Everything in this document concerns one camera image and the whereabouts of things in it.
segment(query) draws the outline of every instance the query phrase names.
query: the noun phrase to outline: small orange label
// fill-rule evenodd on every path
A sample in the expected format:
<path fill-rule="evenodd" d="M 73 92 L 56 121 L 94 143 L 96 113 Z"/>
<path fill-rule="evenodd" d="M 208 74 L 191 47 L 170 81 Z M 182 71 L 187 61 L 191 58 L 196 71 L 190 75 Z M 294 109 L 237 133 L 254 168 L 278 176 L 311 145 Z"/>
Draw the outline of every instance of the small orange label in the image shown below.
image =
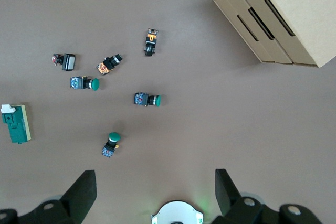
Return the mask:
<path fill-rule="evenodd" d="M 153 41 L 154 39 L 156 39 L 156 36 L 151 34 L 148 34 L 147 37 L 149 37 L 149 41 Z"/>
<path fill-rule="evenodd" d="M 105 64 L 102 62 L 97 66 L 99 72 L 104 76 L 105 74 L 108 74 L 111 70 L 109 70 Z"/>

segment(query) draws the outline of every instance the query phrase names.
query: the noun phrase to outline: green electrical module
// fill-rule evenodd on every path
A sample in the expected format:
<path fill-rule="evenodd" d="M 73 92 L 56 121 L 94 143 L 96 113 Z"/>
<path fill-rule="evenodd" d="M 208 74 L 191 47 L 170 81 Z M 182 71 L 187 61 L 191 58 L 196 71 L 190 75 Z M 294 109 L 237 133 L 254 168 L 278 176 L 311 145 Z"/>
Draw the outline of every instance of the green electrical module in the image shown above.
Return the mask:
<path fill-rule="evenodd" d="M 25 106 L 2 104 L 1 107 L 2 120 L 8 124 L 12 142 L 18 144 L 28 142 L 31 137 Z"/>

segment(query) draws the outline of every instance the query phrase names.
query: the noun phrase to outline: screw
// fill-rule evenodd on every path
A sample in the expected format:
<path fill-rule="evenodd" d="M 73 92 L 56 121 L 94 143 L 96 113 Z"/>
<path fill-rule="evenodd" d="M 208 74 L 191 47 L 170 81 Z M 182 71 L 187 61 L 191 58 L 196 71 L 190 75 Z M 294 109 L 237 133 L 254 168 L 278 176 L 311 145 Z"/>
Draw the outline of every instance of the screw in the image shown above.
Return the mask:
<path fill-rule="evenodd" d="M 295 206 L 289 206 L 288 211 L 290 211 L 294 215 L 300 215 L 301 214 L 300 209 L 295 207 Z"/>
<path fill-rule="evenodd" d="M 246 199 L 244 199 L 244 203 L 245 203 L 246 205 L 250 206 L 250 207 L 253 207 L 253 206 L 256 205 L 255 202 L 254 202 L 252 199 L 250 199 L 250 198 L 246 198 Z"/>
<path fill-rule="evenodd" d="M 3 212 L 0 214 L 0 220 L 5 219 L 7 217 L 7 213 Z"/>
<path fill-rule="evenodd" d="M 53 203 L 48 203 L 48 204 L 46 204 L 44 207 L 43 207 L 43 209 L 44 210 L 49 210 L 50 208 L 53 208 L 54 207 L 54 204 Z"/>

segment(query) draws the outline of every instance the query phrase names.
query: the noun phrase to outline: box handle slot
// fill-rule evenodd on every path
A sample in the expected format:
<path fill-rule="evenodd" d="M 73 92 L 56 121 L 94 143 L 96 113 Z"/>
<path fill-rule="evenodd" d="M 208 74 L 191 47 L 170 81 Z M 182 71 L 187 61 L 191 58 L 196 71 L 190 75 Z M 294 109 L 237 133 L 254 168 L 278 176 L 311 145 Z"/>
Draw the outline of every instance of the box handle slot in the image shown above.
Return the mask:
<path fill-rule="evenodd" d="M 261 27 L 261 29 L 264 31 L 264 33 L 267 35 L 267 37 L 270 40 L 274 40 L 275 37 L 271 33 L 271 31 L 268 29 L 268 27 L 265 25 L 265 23 L 261 20 L 259 15 L 256 13 L 256 11 L 251 7 L 248 12 L 252 15 L 252 17 L 255 19 L 255 21 L 258 23 L 258 25 Z"/>
<path fill-rule="evenodd" d="M 282 26 L 284 27 L 284 29 L 286 29 L 286 31 L 288 32 L 288 34 L 292 37 L 295 36 L 295 34 L 293 33 L 292 29 L 290 29 L 289 25 L 286 23 L 286 21 L 283 19 L 283 17 L 281 16 L 281 14 L 278 12 L 278 10 L 275 8 L 275 6 L 273 5 L 273 3 L 271 2 L 271 0 L 265 0 L 267 6 L 271 9 L 271 11 L 273 12 L 273 14 L 277 17 L 277 19 L 280 21 L 280 23 L 282 24 Z"/>
<path fill-rule="evenodd" d="M 257 36 L 254 35 L 254 33 L 251 31 L 251 29 L 248 27 L 248 25 L 245 23 L 245 21 L 239 16 L 237 15 L 238 19 L 240 20 L 240 22 L 243 24 L 243 26 L 245 26 L 245 28 L 249 31 L 249 33 L 251 34 L 251 36 L 253 37 L 253 39 L 255 41 L 259 41 Z"/>

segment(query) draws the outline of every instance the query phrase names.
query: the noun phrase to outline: green button cap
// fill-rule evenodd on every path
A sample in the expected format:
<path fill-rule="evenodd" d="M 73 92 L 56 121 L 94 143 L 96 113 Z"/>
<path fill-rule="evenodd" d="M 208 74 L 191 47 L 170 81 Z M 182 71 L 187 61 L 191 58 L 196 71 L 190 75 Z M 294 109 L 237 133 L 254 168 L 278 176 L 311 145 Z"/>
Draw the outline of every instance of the green button cap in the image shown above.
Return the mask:
<path fill-rule="evenodd" d="M 156 97 L 156 102 L 155 102 L 155 104 L 156 104 L 156 106 L 160 106 L 160 102 L 161 102 L 161 96 L 160 95 L 158 95 L 157 97 Z"/>
<path fill-rule="evenodd" d="M 91 85 L 92 85 L 92 89 L 94 91 L 98 90 L 99 89 L 99 80 L 97 78 L 94 78 Z"/>
<path fill-rule="evenodd" d="M 112 132 L 109 134 L 109 139 L 113 142 L 117 142 L 120 140 L 120 135 L 117 132 Z"/>

